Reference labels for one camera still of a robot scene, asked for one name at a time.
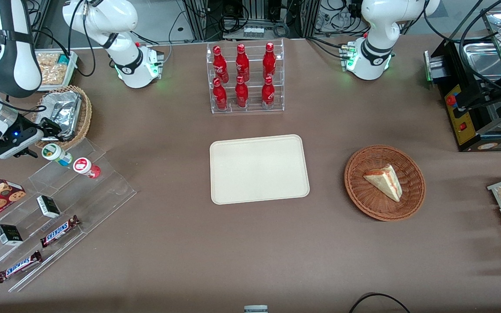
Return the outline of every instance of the small black box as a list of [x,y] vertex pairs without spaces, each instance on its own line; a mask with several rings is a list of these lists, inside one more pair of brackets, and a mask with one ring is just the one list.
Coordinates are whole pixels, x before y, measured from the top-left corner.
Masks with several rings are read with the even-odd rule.
[[13,225],[0,224],[0,240],[8,246],[18,246],[22,243],[18,229]]
[[38,201],[40,210],[42,210],[42,214],[50,218],[59,217],[59,209],[52,198],[49,196],[39,196],[36,200]]

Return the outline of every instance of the yellow panel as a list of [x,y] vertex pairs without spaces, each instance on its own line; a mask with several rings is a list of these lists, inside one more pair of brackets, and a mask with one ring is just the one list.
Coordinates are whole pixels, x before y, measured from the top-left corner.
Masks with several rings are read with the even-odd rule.
[[[461,93],[461,88],[459,87],[459,85],[453,88],[450,91],[450,93],[446,95],[444,101],[447,99],[447,97],[453,95],[454,93]],[[446,107],[450,114],[451,124],[453,125],[455,137],[458,139],[458,143],[462,145],[467,141],[471,140],[473,137],[475,137],[477,133],[475,132],[475,126],[473,125],[473,121],[471,121],[471,115],[469,115],[469,113],[465,113],[465,115],[463,115],[459,119],[456,119],[454,117],[454,107],[450,107],[447,104]],[[465,123],[465,125],[467,125],[467,128],[465,128],[464,130],[461,130],[459,128],[459,125],[461,125],[462,123]]]

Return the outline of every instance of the metal tray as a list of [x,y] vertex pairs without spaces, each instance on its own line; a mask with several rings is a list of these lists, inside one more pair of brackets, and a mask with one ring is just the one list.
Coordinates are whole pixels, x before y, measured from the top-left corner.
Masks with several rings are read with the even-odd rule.
[[501,77],[501,58],[493,43],[470,43],[463,47],[471,67],[491,81]]

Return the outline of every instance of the red coca-cola bottle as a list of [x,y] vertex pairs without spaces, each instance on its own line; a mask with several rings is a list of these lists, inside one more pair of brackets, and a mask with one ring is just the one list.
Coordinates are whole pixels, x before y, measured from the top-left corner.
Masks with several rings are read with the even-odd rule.
[[227,93],[225,92],[225,88],[221,85],[221,80],[217,77],[214,77],[213,83],[214,89],[212,93],[214,93],[217,109],[225,111],[227,110]]
[[262,86],[262,107],[264,109],[272,109],[274,107],[274,92],[276,89],[272,85],[272,77],[268,76],[264,79]]
[[245,53],[245,45],[242,43],[237,44],[237,59],[235,60],[235,65],[237,65],[237,75],[241,75],[244,81],[249,81],[249,79],[251,79],[249,57]]
[[237,94],[237,105],[242,109],[247,107],[249,104],[249,89],[245,83],[245,79],[241,75],[237,77],[235,93]]
[[264,54],[264,59],[262,59],[262,67],[264,79],[268,75],[274,77],[276,73],[276,55],[274,54],[274,44],[272,42],[266,44],[266,53]]
[[225,62],[225,58],[221,55],[221,48],[219,46],[214,46],[212,51],[214,51],[214,71],[216,76],[221,79],[222,83],[227,83],[229,81],[227,62]]

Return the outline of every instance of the small bottle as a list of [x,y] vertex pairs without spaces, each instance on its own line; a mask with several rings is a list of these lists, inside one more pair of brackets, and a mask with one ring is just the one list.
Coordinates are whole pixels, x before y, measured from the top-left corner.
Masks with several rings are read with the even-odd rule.
[[274,92],[276,89],[272,85],[272,77],[264,79],[264,86],[262,86],[262,107],[266,110],[274,107]]
[[268,75],[274,77],[276,73],[276,55],[274,54],[274,44],[272,42],[266,44],[266,53],[264,54],[264,59],[262,59],[262,67],[264,79],[266,79]]
[[73,156],[65,152],[56,144],[47,144],[42,148],[42,156],[46,160],[58,162],[62,166],[69,166],[73,161]]
[[249,67],[249,57],[245,52],[245,45],[237,44],[237,59],[235,60],[237,66],[237,75],[241,75],[245,82],[251,79],[251,69]]
[[249,89],[245,83],[243,76],[237,77],[237,85],[235,86],[235,93],[237,94],[237,105],[244,109],[249,104]]
[[221,85],[221,81],[217,77],[214,77],[213,83],[214,89],[212,93],[214,93],[217,109],[225,111],[227,110],[227,93],[225,92],[225,88]]
[[219,46],[214,46],[212,51],[214,51],[214,71],[216,76],[221,79],[222,83],[227,83],[229,81],[227,62],[225,62],[225,58],[221,55],[221,48]]
[[99,166],[95,166],[90,162],[89,159],[87,158],[79,158],[73,163],[73,169],[75,172],[78,174],[82,174],[84,176],[88,176],[89,178],[92,178],[95,180],[100,176],[100,173],[102,170],[100,169]]

